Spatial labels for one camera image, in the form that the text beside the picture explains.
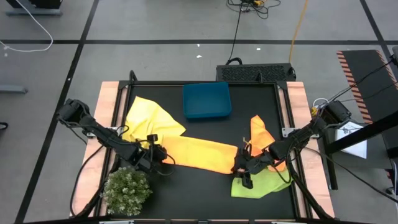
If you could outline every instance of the yellow cable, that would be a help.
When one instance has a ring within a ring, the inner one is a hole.
[[[308,0],[305,0],[304,8],[303,8],[303,11],[301,12],[300,20],[298,21],[296,30],[294,31],[294,36],[293,36],[293,39],[292,39],[292,44],[290,45],[289,63],[290,63],[290,61],[292,61],[294,40],[296,39],[297,33],[299,32],[299,29],[300,29],[300,26],[301,26],[301,22],[303,21],[303,18],[304,18],[305,10],[307,10],[307,5],[308,5]]]

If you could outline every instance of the white cable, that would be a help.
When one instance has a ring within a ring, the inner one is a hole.
[[[325,98],[318,98],[318,99],[316,99],[316,100],[313,101],[313,103],[312,103],[312,106],[313,106],[313,107],[315,107],[315,103],[316,103],[318,100],[325,100],[326,103],[329,102],[328,99],[325,99]]]
[[[24,5],[22,5],[18,0],[15,0],[15,1],[18,2],[18,4],[19,4],[20,6],[22,6],[22,8],[25,9],[25,11],[31,16],[31,18],[37,23],[37,25],[39,25],[39,26],[50,36],[50,38],[51,38],[51,43],[50,43],[50,45],[49,45],[48,47],[46,47],[45,49],[37,49],[37,50],[19,50],[19,49],[13,49],[12,47],[5,45],[3,42],[1,42],[1,40],[0,40],[0,44],[2,44],[2,45],[5,47],[5,49],[10,49],[10,50],[13,50],[13,51],[16,51],[16,52],[39,52],[39,51],[46,51],[46,50],[48,50],[48,49],[52,46],[52,43],[53,43],[53,38],[52,38],[51,34],[50,34],[39,22],[37,22],[37,20],[35,19],[35,17],[32,16],[32,14],[29,12],[29,10],[27,10],[27,8],[25,8]]]

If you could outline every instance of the white paper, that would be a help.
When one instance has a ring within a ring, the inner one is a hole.
[[[354,133],[361,128],[363,128],[363,127],[358,124],[348,122],[343,127],[336,130],[336,140],[339,140],[351,133]],[[342,151],[346,152],[348,154],[366,159],[367,145],[368,145],[368,143],[365,140],[365,141],[357,143],[353,146],[347,147],[347,148],[343,149]]]

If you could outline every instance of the lime green cloth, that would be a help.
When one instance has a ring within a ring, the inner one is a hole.
[[[285,180],[289,179],[289,172],[287,170],[280,172]],[[253,189],[247,189],[242,185],[242,178],[234,178],[232,181],[231,196],[242,198],[256,198],[259,199],[271,192],[278,192],[290,185],[286,184],[278,175],[277,172],[264,169],[256,175],[251,175],[253,181]]]

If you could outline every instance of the floor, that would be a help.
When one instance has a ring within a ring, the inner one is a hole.
[[[286,62],[303,4],[283,0],[270,9],[267,20],[243,14],[234,56],[244,63]],[[337,50],[377,49],[391,55],[398,44],[397,7],[395,0],[309,0],[292,65],[310,104],[348,86]],[[31,18],[7,17],[6,1],[0,8],[0,27],[6,30],[0,40],[18,49],[47,46],[46,33]],[[57,104],[78,98],[94,111],[101,82],[126,80],[131,69],[139,80],[214,80],[216,66],[229,57],[238,20],[225,0],[64,0],[61,10],[61,17],[37,18],[54,37],[48,51],[0,50],[0,83],[29,90],[26,95],[0,94],[0,121],[10,124],[0,132],[4,223],[68,217],[85,147],[52,119]],[[350,98],[351,92],[341,97]],[[346,106],[361,122],[356,104]],[[382,169],[354,171],[381,190],[391,186]],[[330,193],[337,217],[398,222],[392,202],[345,171],[336,172],[340,189]]]

